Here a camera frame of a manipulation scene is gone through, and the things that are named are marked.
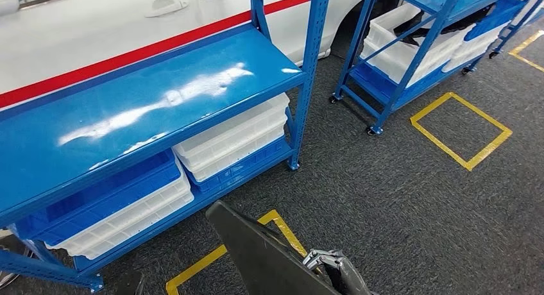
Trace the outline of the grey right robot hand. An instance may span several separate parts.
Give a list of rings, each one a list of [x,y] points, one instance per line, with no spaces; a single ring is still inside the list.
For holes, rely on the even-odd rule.
[[[322,267],[333,288],[340,294],[375,294],[370,291],[356,267],[339,249],[328,251],[312,249],[303,259],[302,264],[315,273],[318,272],[319,267]]]

